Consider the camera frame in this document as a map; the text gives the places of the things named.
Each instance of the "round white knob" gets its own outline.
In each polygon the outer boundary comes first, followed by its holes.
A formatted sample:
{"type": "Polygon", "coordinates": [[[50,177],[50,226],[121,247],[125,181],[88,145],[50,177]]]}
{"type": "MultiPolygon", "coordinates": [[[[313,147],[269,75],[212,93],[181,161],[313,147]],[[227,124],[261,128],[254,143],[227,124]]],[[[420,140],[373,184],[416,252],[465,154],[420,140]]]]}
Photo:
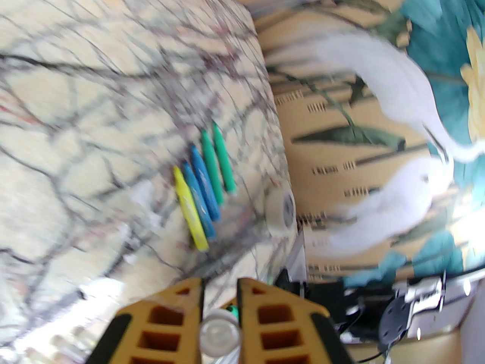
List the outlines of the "round white knob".
{"type": "Polygon", "coordinates": [[[203,321],[200,328],[200,350],[202,353],[218,358],[231,353],[240,342],[238,326],[226,317],[210,317],[203,321]]]}

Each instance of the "yellow crayon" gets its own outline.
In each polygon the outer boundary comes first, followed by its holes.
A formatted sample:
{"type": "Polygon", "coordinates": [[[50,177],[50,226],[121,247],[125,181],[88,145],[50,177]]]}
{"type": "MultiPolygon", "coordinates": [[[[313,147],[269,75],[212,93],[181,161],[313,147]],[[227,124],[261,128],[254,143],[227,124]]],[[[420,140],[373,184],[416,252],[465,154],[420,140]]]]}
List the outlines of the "yellow crayon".
{"type": "Polygon", "coordinates": [[[194,243],[199,251],[207,251],[209,244],[207,243],[204,229],[200,222],[199,215],[197,214],[196,204],[190,193],[190,189],[185,182],[182,172],[177,166],[174,166],[175,175],[175,191],[177,192],[178,201],[180,202],[180,208],[182,208],[182,214],[189,225],[190,233],[194,238],[194,243]]]}

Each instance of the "blue crayon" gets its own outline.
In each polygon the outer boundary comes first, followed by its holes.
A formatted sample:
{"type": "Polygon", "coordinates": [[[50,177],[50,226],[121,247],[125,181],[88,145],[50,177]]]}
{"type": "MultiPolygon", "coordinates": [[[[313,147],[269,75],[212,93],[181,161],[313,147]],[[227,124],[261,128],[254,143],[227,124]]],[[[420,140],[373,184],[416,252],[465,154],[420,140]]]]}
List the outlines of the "blue crayon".
{"type": "Polygon", "coordinates": [[[219,211],[219,205],[217,205],[214,190],[212,189],[211,182],[209,181],[209,174],[207,172],[206,165],[202,160],[199,151],[197,151],[195,144],[190,145],[190,151],[192,152],[192,166],[194,167],[197,182],[199,182],[199,187],[202,192],[202,196],[204,197],[207,210],[211,216],[211,219],[213,221],[217,221],[221,218],[221,212],[219,211]]]}
{"type": "Polygon", "coordinates": [[[182,171],[185,182],[187,182],[187,185],[192,194],[192,198],[194,199],[194,203],[196,204],[197,214],[199,214],[200,222],[202,224],[202,227],[204,228],[206,238],[208,240],[215,240],[217,235],[215,233],[211,217],[209,216],[209,213],[207,211],[207,205],[202,196],[199,184],[197,183],[196,176],[187,161],[184,161],[182,163],[182,171]]]}

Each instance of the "yellow flower print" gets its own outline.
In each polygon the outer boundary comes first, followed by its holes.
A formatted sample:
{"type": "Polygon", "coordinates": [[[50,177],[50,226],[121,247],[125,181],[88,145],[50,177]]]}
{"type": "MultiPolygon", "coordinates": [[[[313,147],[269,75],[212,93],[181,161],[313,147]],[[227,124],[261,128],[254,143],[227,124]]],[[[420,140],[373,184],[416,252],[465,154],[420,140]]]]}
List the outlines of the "yellow flower print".
{"type": "Polygon", "coordinates": [[[472,141],[485,138],[485,43],[473,27],[466,30],[466,48],[471,66],[464,64],[461,76],[468,85],[468,131],[472,141]]]}

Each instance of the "white bird print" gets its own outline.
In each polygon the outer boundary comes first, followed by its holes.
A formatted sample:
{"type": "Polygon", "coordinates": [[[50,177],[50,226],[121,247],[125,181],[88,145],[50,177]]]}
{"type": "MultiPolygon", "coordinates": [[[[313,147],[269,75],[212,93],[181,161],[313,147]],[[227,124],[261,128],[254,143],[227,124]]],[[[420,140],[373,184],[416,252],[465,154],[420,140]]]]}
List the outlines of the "white bird print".
{"type": "Polygon", "coordinates": [[[404,164],[379,191],[344,212],[349,225],[313,230],[319,256],[342,258],[364,252],[382,241],[418,225],[431,207],[433,196],[452,182],[452,162],[418,157],[404,164]]]}
{"type": "MultiPolygon", "coordinates": [[[[294,30],[309,32],[305,23],[294,30]]],[[[386,117],[408,124],[429,142],[438,141],[445,156],[469,163],[485,153],[485,140],[463,146],[450,136],[438,115],[428,78],[412,59],[390,43],[362,30],[327,32],[272,50],[266,62],[275,65],[312,58],[331,71],[354,71],[377,97],[386,117]]]]}

